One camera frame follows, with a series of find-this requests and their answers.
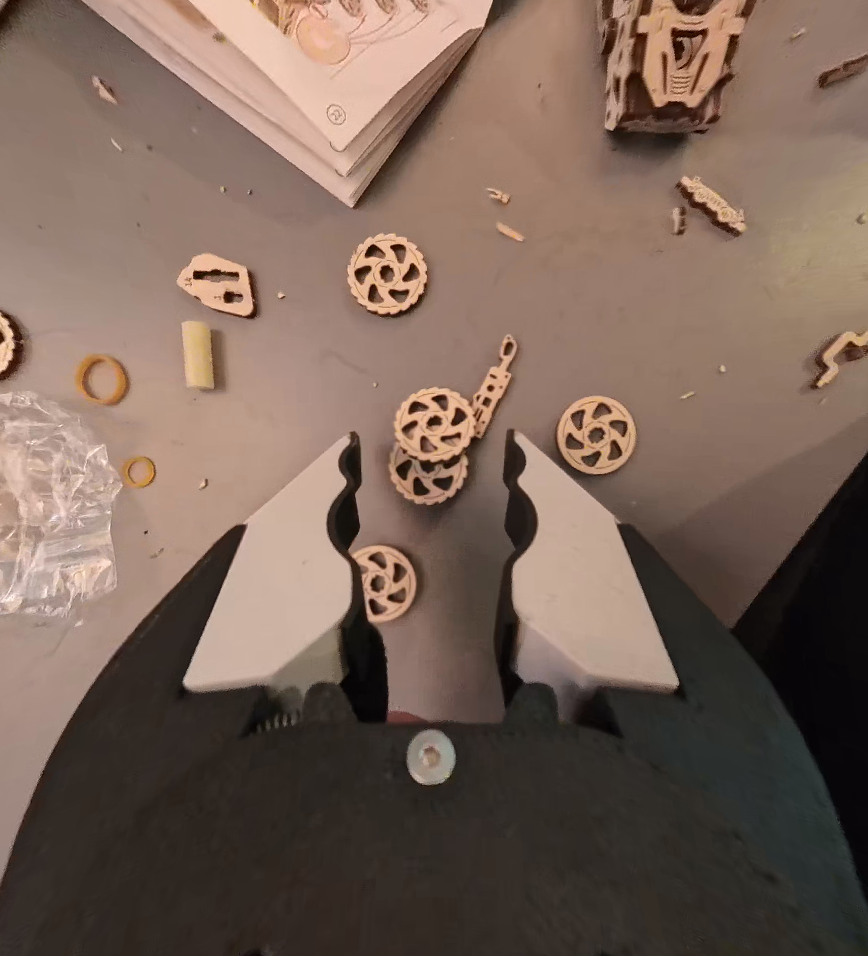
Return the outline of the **pale wax cylinder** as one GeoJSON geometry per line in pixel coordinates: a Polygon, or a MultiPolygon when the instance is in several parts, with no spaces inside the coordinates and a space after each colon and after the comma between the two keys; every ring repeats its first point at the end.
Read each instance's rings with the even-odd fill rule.
{"type": "Polygon", "coordinates": [[[180,329],[186,387],[201,391],[214,390],[212,330],[207,324],[198,320],[183,321],[180,329]]]}

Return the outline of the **flat slotted wooden part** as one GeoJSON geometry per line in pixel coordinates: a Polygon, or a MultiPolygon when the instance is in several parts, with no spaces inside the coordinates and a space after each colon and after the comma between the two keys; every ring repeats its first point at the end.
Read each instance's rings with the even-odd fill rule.
{"type": "Polygon", "coordinates": [[[194,255],[178,274],[176,284],[213,311],[245,318],[256,314],[250,270],[225,257],[194,255]]]}

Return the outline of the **large yellow rubber band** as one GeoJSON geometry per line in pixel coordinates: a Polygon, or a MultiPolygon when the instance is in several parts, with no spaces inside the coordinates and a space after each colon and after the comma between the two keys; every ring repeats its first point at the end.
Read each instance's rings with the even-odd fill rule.
{"type": "Polygon", "coordinates": [[[79,393],[94,404],[112,407],[126,397],[129,390],[129,376],[124,366],[114,357],[105,354],[90,354],[84,357],[75,373],[75,384],[79,393]],[[114,375],[114,387],[108,394],[96,393],[90,383],[96,366],[108,367],[114,375]]]}

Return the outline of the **paper instruction booklet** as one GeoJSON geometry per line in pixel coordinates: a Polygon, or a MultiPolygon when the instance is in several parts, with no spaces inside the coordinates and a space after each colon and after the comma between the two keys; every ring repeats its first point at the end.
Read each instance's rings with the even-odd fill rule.
{"type": "Polygon", "coordinates": [[[354,208],[488,20],[490,1],[88,1],[354,208]]]}

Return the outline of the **zigzag wooden part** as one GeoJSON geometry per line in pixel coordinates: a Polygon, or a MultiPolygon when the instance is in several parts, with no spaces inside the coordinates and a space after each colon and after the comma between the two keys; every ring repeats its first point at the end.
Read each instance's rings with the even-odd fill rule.
{"type": "Polygon", "coordinates": [[[830,340],[814,358],[815,376],[810,383],[813,390],[821,390],[838,376],[841,366],[868,356],[868,329],[863,332],[846,331],[830,340]]]}

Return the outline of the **clear plastic bag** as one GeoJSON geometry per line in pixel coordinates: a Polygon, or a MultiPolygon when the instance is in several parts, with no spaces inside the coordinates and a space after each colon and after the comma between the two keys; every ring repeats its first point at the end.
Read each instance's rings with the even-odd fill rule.
{"type": "Polygon", "coordinates": [[[64,617],[117,586],[121,479],[68,408],[0,391],[0,615],[64,617]]]}

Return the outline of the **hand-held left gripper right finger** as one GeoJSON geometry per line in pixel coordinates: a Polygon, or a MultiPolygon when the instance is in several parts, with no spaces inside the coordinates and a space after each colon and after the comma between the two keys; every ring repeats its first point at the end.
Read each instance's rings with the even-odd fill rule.
{"type": "Polygon", "coordinates": [[[522,432],[504,439],[504,562],[495,616],[503,703],[543,685],[561,721],[605,688],[671,695],[679,675],[619,520],[522,432]]]}

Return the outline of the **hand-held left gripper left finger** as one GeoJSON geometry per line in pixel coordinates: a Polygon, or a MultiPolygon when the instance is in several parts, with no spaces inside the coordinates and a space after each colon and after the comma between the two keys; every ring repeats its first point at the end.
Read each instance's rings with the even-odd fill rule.
{"type": "Polygon", "coordinates": [[[294,704],[331,684],[360,721],[387,719],[387,658],[351,555],[360,452],[349,432],[244,522],[185,671],[186,691],[261,688],[294,704]]]}

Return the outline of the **wooden buggy model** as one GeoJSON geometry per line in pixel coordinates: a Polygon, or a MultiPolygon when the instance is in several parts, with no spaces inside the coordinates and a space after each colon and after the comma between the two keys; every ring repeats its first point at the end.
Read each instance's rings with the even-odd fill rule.
{"type": "Polygon", "coordinates": [[[605,130],[702,133],[718,122],[755,1],[600,1],[605,130]]]}

